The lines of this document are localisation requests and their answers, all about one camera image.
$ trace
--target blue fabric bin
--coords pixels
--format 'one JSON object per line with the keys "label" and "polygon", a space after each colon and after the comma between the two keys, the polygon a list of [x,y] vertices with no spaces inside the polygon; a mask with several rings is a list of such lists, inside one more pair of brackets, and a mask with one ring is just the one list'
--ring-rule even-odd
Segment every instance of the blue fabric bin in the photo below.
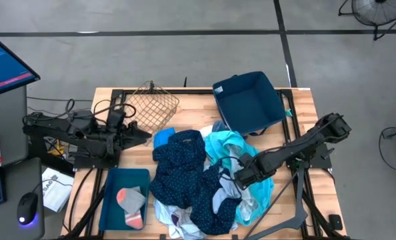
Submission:
{"label": "blue fabric bin", "polygon": [[110,169],[107,174],[99,230],[140,230],[125,224],[124,209],[117,202],[117,193],[124,187],[139,186],[141,194],[146,197],[145,204],[140,208],[143,226],[145,226],[150,184],[151,176],[147,169]]}
{"label": "blue fabric bin", "polygon": [[213,94],[225,124],[242,135],[266,129],[285,117],[278,94],[261,71],[215,83]]}

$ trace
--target electric fan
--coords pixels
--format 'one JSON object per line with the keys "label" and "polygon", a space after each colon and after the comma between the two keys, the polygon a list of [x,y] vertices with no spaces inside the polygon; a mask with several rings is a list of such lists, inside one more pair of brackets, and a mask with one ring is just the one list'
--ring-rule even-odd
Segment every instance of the electric fan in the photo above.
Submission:
{"label": "electric fan", "polygon": [[[353,15],[358,22],[374,27],[374,41],[383,37],[396,25],[396,0],[351,0],[352,13],[342,13],[341,9],[348,1],[345,0],[340,6],[339,16]],[[378,27],[392,22],[393,24],[378,36]]]}

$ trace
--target concrete floor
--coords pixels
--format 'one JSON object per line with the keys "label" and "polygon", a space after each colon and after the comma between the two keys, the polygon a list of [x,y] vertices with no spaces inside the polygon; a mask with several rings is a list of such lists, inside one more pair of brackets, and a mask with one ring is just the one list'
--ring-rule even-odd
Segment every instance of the concrete floor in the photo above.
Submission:
{"label": "concrete floor", "polygon": [[[342,0],[282,0],[286,30],[371,29],[338,17]],[[278,29],[271,0],[0,0],[0,32]],[[349,236],[396,239],[396,171],[377,140],[396,125],[396,35],[288,35],[299,87],[310,87],[319,116],[345,115],[353,129],[336,145],[336,188]],[[2,37],[41,76],[35,97],[92,99],[96,87],[211,86],[234,74],[264,71],[289,86],[278,35],[159,37]],[[61,112],[63,103],[28,100]],[[78,103],[86,107],[87,103]],[[396,166],[396,139],[382,142]],[[58,236],[62,214],[48,214],[45,238]]]}

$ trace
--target monitor screen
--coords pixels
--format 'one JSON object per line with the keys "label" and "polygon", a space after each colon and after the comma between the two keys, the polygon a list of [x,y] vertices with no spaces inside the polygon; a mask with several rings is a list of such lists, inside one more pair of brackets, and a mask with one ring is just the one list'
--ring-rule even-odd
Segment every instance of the monitor screen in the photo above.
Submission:
{"label": "monitor screen", "polygon": [[0,93],[26,85],[39,76],[0,42]]}

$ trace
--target wooden workbench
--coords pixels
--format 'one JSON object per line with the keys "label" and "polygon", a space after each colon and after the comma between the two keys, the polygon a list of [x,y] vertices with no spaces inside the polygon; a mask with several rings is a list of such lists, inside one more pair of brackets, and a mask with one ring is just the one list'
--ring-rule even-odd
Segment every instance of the wooden workbench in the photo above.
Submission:
{"label": "wooden workbench", "polygon": [[[97,88],[93,100],[93,106],[103,99],[110,99],[113,88]],[[309,89],[292,89],[297,118],[299,122],[300,132],[304,134],[308,129],[314,126],[318,120],[317,112],[313,103],[312,93]],[[212,125],[216,120],[220,119],[219,112],[214,97],[207,95],[176,95],[180,103],[177,107],[177,112],[173,118],[168,122],[166,127],[174,127],[176,131],[186,129],[200,129],[202,127]],[[97,106],[96,111],[104,109],[109,106],[109,102],[105,101]],[[285,100],[285,107],[288,108],[288,102]],[[99,119],[106,119],[107,113],[101,113],[97,116]],[[290,136],[294,138],[292,120],[288,118]],[[249,137],[248,144],[255,146],[259,151],[270,147],[276,147],[284,144],[285,138],[283,134],[282,124],[278,123],[271,126],[264,135],[258,137]],[[141,168],[148,169],[151,173],[151,178],[155,176],[157,164],[152,160],[152,144],[148,146],[139,145],[127,150],[121,154],[119,161],[120,168]],[[73,184],[71,197],[65,216],[65,223],[68,224],[69,212],[72,206],[73,196],[77,192],[81,180],[84,178],[88,169],[82,169],[76,172],[75,181]],[[85,181],[79,197],[75,204],[73,211],[72,227],[80,220],[84,212],[90,204],[93,186],[95,182],[96,170],[88,176]],[[104,184],[107,172],[103,172],[102,184]],[[319,169],[310,169],[312,188],[316,205],[322,214],[327,218],[329,214],[338,214],[341,216],[339,202],[332,178],[325,172]],[[272,177],[275,182],[275,190],[273,191],[272,199],[280,192],[281,188],[291,177],[290,170],[286,167],[280,168]],[[146,226],[141,231],[106,231],[104,237],[106,239],[158,239],[160,234],[168,236],[168,228],[160,223],[155,218],[155,208],[153,206],[154,197],[149,193],[149,203],[147,210]],[[98,224],[101,212],[101,204],[95,212],[92,235],[96,235],[98,231]],[[274,204],[273,208],[268,212],[267,216],[262,220],[259,226],[253,233],[260,232],[271,226],[274,226],[282,221],[288,220],[294,216],[295,212],[295,194],[293,186],[290,185],[284,194],[280,197],[278,202]],[[307,218],[307,224],[312,225],[310,217]],[[238,238],[244,238],[250,227],[240,225],[236,231],[231,231],[228,235],[207,236],[208,239],[232,239],[232,234],[238,235]],[[313,230],[308,227],[310,235],[313,235]],[[61,234],[66,234],[66,230],[62,229]],[[345,228],[340,231],[341,234],[346,235]],[[301,232],[294,229],[282,229],[276,233],[264,237],[264,239],[301,239]]]}

